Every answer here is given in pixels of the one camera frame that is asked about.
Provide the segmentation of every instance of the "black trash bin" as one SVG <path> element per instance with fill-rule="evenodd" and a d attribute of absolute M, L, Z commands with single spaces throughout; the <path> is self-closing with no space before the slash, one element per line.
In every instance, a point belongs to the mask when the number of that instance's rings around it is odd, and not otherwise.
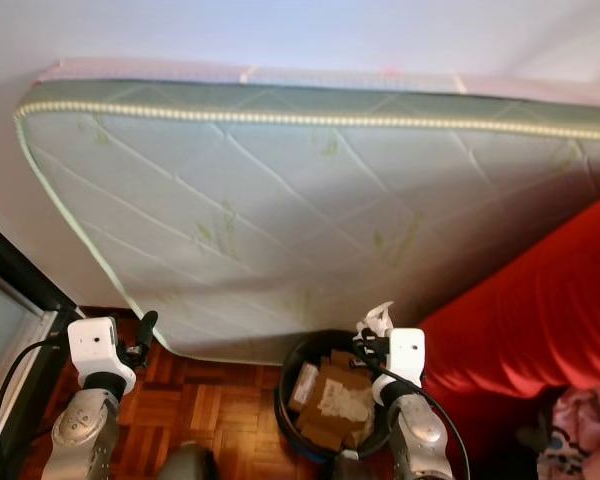
<path fill-rule="evenodd" d="M 315 445 L 303 437 L 295 427 L 298 414 L 289 410 L 288 404 L 300 369 L 304 362 L 320 365 L 322 356 L 330 356 L 331 349 L 353 353 L 353 336 L 344 330 L 324 330 L 308 334 L 291 350 L 282 366 L 280 383 L 274 391 L 274 408 L 280 430 L 293 448 L 315 462 L 326 462 L 337 453 Z M 375 409 L 374 429 L 371 436 L 358 448 L 360 458 L 380 450 L 389 439 L 386 410 L 379 405 Z"/>

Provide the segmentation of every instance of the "red fabric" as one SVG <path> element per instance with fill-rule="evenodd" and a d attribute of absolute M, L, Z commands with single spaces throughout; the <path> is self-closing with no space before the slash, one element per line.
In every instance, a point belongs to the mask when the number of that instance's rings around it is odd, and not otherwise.
<path fill-rule="evenodd" d="M 549 387 L 600 387 L 600 201 L 422 328 L 424 387 L 475 461 L 535 418 L 530 399 Z"/>

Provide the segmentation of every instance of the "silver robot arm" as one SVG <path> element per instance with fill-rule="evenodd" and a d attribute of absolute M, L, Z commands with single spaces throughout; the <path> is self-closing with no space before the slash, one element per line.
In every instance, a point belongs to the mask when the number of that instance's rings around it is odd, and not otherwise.
<path fill-rule="evenodd" d="M 424 332 L 417 328 L 393 328 L 388 315 L 391 303 L 372 310 L 358 324 L 354 340 L 365 353 L 386 362 L 386 369 L 421 386 L 424 370 Z M 376 402 L 395 418 L 389 446 L 396 461 L 396 480 L 453 480 L 447 460 L 447 429 L 427 400 L 395 379 L 381 375 L 373 383 Z"/>
<path fill-rule="evenodd" d="M 53 451 L 43 480 L 105 480 L 118 440 L 119 402 L 135 386 L 134 369 L 146 366 L 158 315 L 140 323 L 137 345 L 118 343 L 111 317 L 69 325 L 71 361 L 82 387 L 53 425 Z"/>

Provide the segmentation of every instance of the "quilted mattress cover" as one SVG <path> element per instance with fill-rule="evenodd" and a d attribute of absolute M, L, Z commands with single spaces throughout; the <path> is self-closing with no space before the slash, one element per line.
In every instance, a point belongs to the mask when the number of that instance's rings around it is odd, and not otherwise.
<path fill-rule="evenodd" d="M 201 359 L 277 364 L 387 299 L 415 323 L 600 197 L 600 107 L 75 79 L 15 119 L 129 305 Z"/>

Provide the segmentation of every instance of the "wooden parquet floor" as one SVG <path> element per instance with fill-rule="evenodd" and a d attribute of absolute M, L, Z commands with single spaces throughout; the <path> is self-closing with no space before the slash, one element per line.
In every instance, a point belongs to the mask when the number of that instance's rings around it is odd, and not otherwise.
<path fill-rule="evenodd" d="M 136 388 L 121 402 L 109 478 L 153 479 L 167 455 L 189 442 L 213 451 L 222 480 L 322 478 L 321 467 L 298 455 L 278 432 L 273 388 L 279 374 L 276 367 L 178 357 L 155 342 L 148 369 L 138 372 Z M 53 424 L 78 388 L 68 362 L 40 429 Z M 50 454 L 45 435 L 31 447 L 20 480 L 39 479 Z M 379 480 L 393 478 L 388 451 L 367 463 Z"/>

